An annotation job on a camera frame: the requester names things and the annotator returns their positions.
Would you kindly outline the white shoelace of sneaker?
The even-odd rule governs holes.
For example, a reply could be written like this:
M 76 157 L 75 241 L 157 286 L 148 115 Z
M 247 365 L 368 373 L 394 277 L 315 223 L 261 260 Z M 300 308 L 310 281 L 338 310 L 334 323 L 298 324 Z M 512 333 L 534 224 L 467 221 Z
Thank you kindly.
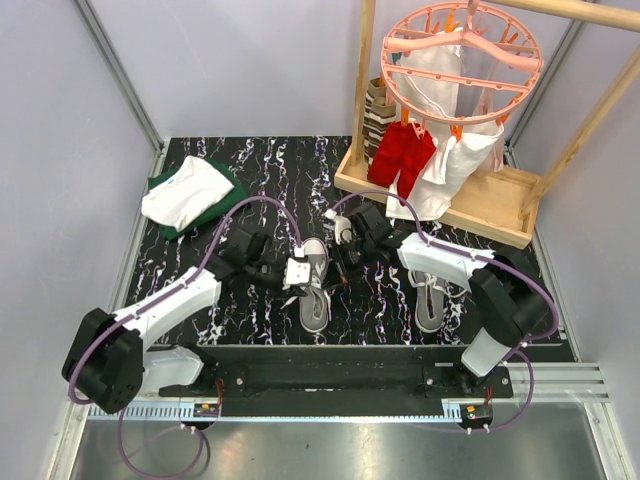
M 318 286 L 311 286 L 310 292 L 305 297 L 285 300 L 286 308 L 295 302 L 299 305 L 299 318 L 301 324 L 311 330 L 321 330 L 331 319 L 331 298 L 329 292 Z

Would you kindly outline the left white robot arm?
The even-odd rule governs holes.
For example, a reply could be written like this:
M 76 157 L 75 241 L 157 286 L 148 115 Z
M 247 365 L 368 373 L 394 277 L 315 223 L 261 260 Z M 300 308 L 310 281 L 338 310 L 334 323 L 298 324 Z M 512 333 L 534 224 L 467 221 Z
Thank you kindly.
M 115 312 L 88 312 L 62 367 L 77 401 L 114 414 L 135 398 L 168 387 L 182 387 L 193 396 L 215 391 L 220 382 L 212 355 L 190 344 L 153 346 L 195 313 L 215 307 L 236 279 L 275 292 L 304 293 L 312 283 L 310 242 L 286 259 L 269 262 L 270 242 L 266 234 L 234 228 L 204 267 L 189 268 L 168 286 Z

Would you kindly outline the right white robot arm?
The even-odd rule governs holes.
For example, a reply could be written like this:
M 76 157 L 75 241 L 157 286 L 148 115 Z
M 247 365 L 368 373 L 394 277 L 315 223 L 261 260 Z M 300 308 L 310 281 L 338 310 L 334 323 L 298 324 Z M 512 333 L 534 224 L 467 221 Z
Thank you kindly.
M 558 311 L 551 295 L 527 275 L 527 258 L 514 247 L 474 250 L 437 240 L 421 229 L 396 229 L 369 203 L 346 216 L 328 210 L 325 217 L 334 225 L 340 268 L 354 268 L 365 258 L 379 255 L 471 293 L 480 330 L 453 374 L 455 387 L 463 395 L 476 396 L 486 389 L 489 373 L 522 344 L 534 340 L 533 330 L 543 320 L 550 318 L 550 331 L 557 330 Z

